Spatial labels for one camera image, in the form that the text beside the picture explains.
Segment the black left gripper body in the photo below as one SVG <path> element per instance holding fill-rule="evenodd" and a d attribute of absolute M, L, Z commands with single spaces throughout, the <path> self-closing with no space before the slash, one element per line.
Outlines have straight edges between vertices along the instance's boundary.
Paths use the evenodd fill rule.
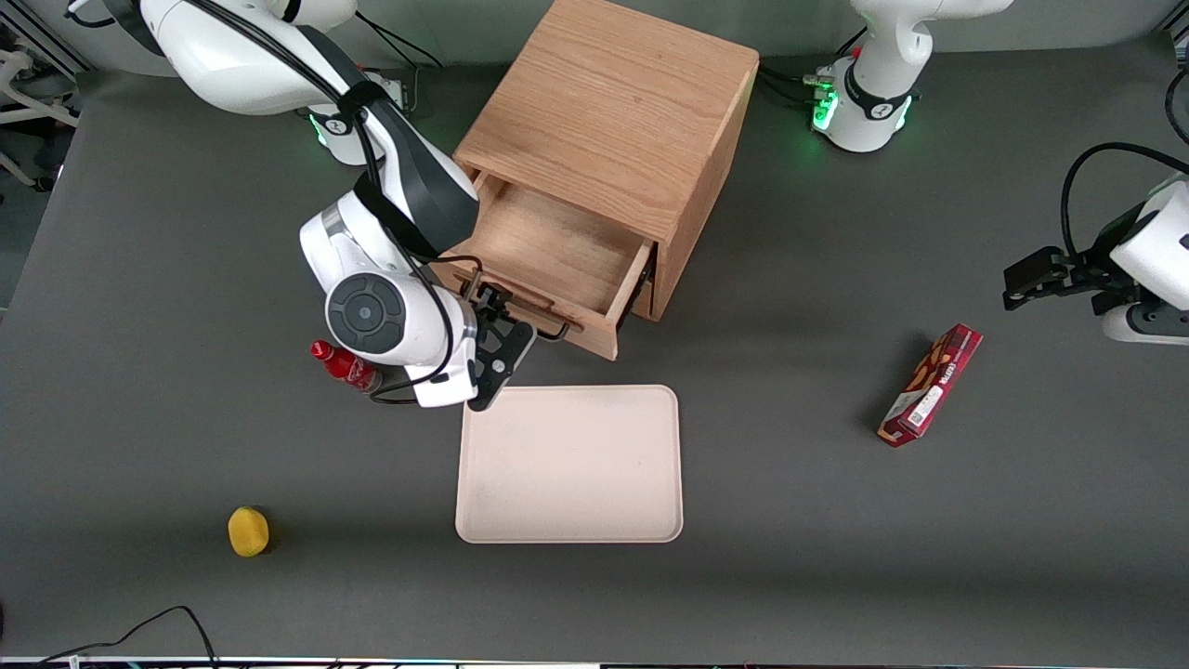
<path fill-rule="evenodd" d="M 1087 250 L 1078 250 L 1072 238 L 1072 229 L 1067 219 L 1067 254 L 1078 264 L 1078 274 L 1094 288 L 1105 294 L 1113 294 L 1116 299 L 1141 299 L 1143 289 L 1130 278 L 1126 271 L 1113 261 L 1111 253 L 1130 236 L 1141 217 L 1141 206 L 1133 206 L 1122 215 L 1109 221 L 1100 231 L 1094 242 Z"/>

